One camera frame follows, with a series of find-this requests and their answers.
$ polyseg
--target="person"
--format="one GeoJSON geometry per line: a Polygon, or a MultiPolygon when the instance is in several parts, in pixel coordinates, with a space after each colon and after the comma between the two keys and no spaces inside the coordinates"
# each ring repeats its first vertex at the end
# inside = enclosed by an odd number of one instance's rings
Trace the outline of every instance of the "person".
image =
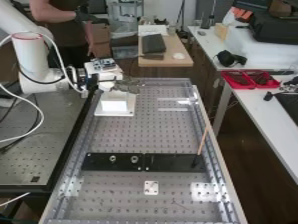
{"type": "MultiPolygon", "coordinates": [[[[53,34],[63,65],[82,68],[93,54],[91,23],[99,21],[86,13],[87,0],[29,0],[30,12],[37,22],[53,34]]],[[[54,49],[49,53],[49,67],[58,67],[54,49]]]]}

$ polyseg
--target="gray table surface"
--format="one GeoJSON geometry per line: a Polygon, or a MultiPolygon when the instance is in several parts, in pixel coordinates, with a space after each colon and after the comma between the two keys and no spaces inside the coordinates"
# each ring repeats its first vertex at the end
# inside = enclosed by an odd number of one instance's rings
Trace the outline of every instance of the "gray table surface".
{"type": "MultiPolygon", "coordinates": [[[[85,100],[73,91],[35,94],[43,112],[42,126],[5,154],[0,154],[0,187],[45,186],[55,167],[85,100]]],[[[0,109],[0,117],[6,108],[0,109]]],[[[17,104],[0,124],[0,139],[26,133],[35,109],[17,104]]]]}

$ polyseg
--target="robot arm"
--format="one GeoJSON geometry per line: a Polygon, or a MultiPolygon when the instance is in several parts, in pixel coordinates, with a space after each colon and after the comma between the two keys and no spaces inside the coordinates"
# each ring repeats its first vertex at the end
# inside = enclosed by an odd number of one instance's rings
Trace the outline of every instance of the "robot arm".
{"type": "Polygon", "coordinates": [[[50,32],[35,26],[5,0],[0,0],[0,28],[10,35],[19,67],[19,85],[25,94],[66,90],[70,85],[86,96],[91,86],[98,84],[102,91],[110,91],[115,80],[122,80],[121,69],[114,66],[117,69],[105,70],[98,60],[87,62],[85,69],[66,70],[50,32]],[[47,67],[46,45],[53,45],[57,51],[61,69],[47,67]]]}

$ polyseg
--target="metal table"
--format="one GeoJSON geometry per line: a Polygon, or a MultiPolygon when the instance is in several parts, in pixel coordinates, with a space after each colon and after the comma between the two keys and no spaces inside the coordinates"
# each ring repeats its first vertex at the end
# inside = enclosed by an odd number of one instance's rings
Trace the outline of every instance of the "metal table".
{"type": "MultiPolygon", "coordinates": [[[[70,133],[85,100],[73,91],[35,94],[45,120],[37,131],[5,154],[0,154],[0,192],[43,192],[54,184],[51,178],[69,143],[70,133]]],[[[0,110],[0,117],[6,109],[0,110]]],[[[35,119],[35,109],[17,104],[0,125],[0,139],[25,133],[35,119]]]]}
{"type": "Polygon", "coordinates": [[[204,172],[81,169],[94,152],[195,154],[210,127],[196,89],[187,79],[141,82],[134,117],[94,117],[97,94],[39,223],[247,223],[212,131],[204,172]],[[158,195],[143,194],[144,181],[158,182],[158,195]]]}

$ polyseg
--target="red tray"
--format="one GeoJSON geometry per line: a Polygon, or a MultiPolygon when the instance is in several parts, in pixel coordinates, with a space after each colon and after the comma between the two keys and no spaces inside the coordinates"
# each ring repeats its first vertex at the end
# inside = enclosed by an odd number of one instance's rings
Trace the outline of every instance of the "red tray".
{"type": "Polygon", "coordinates": [[[246,71],[246,75],[254,81],[258,89],[275,89],[280,86],[280,83],[264,71],[246,71]]]}
{"type": "Polygon", "coordinates": [[[255,83],[242,71],[222,71],[220,75],[232,89],[254,89],[255,83]]]}

